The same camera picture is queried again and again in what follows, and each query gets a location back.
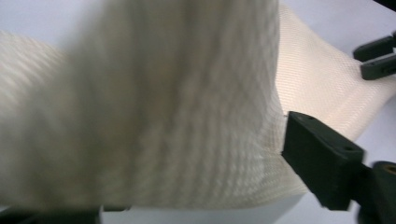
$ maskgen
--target black clip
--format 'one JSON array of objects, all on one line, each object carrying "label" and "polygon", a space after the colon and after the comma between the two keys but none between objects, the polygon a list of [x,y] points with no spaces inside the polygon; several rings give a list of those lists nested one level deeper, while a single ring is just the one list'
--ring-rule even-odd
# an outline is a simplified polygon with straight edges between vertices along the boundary
[{"label": "black clip", "polygon": [[365,80],[375,80],[396,74],[396,32],[353,51],[353,58],[363,62],[361,76]]}]

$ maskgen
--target fiberglass cloth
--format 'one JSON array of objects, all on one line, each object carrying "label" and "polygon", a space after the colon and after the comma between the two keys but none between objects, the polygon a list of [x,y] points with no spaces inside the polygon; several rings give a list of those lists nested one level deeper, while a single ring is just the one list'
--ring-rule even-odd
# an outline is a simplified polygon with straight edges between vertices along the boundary
[{"label": "fiberglass cloth", "polygon": [[2,34],[0,203],[236,208],[280,156],[277,1],[112,1],[64,56]]}]

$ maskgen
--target black plastic part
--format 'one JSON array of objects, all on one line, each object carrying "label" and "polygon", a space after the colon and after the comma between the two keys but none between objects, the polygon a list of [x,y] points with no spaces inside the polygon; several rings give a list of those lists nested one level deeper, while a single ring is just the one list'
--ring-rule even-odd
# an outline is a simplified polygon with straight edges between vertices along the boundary
[{"label": "black plastic part", "polygon": [[362,45],[353,51],[353,58],[367,62],[374,58],[393,53],[393,36],[387,36],[368,44]]},{"label": "black plastic part", "polygon": [[375,80],[394,74],[396,74],[396,54],[361,65],[361,77],[364,80]]},{"label": "black plastic part", "polygon": [[100,224],[100,211],[32,213],[9,208],[0,213],[1,224]]},{"label": "black plastic part", "polygon": [[396,48],[396,31],[393,32],[393,47]]},{"label": "black plastic part", "polygon": [[347,210],[363,150],[319,120],[289,112],[282,156],[323,206]]},{"label": "black plastic part", "polygon": [[381,4],[384,7],[396,11],[396,1],[395,0],[375,0],[375,2]]},{"label": "black plastic part", "polygon": [[382,224],[396,223],[396,163],[379,161],[373,166],[373,198]]}]

